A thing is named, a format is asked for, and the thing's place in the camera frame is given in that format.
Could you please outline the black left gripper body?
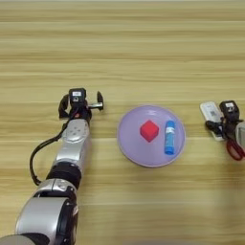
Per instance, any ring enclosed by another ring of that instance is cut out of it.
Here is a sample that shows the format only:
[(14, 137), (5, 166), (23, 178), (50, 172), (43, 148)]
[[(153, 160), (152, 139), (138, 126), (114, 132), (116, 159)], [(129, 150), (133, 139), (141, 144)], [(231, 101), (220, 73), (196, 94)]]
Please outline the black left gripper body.
[(93, 109), (98, 109), (97, 103), (72, 103), (69, 113), (69, 120), (83, 119), (89, 123), (92, 119)]

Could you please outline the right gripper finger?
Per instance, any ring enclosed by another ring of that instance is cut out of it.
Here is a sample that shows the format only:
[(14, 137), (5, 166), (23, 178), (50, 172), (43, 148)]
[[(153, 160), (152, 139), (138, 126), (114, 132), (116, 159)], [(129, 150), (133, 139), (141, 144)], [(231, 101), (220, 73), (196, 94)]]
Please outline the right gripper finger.
[(223, 127), (221, 122), (206, 121), (205, 126), (215, 135), (223, 135)]

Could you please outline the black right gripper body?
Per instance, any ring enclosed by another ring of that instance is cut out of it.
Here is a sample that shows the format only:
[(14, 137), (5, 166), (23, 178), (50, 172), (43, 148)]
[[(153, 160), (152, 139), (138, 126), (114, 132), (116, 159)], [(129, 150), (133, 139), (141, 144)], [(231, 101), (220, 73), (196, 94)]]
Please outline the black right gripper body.
[(221, 123), (222, 123), (222, 136), (223, 136), (223, 138), (225, 140), (234, 140), (236, 127), (240, 123), (242, 123), (242, 120), (229, 121), (225, 118), (222, 118)]

